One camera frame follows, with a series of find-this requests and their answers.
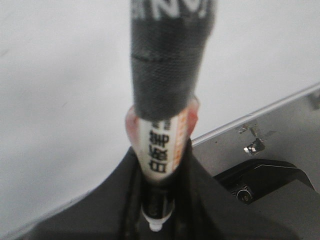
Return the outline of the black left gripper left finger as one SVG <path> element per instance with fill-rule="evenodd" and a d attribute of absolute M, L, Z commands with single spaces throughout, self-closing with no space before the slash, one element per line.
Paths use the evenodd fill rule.
<path fill-rule="evenodd" d="M 23 240 L 138 240 L 142 174 L 129 148 L 97 188 L 63 211 L 42 220 Z"/>

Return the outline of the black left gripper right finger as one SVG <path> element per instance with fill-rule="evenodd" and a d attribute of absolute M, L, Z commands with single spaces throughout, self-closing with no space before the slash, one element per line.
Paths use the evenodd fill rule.
<path fill-rule="evenodd" d="M 175 209 L 163 240 L 297 240 L 298 234 L 241 204 L 199 163 L 187 141 L 176 173 L 165 181 Z"/>

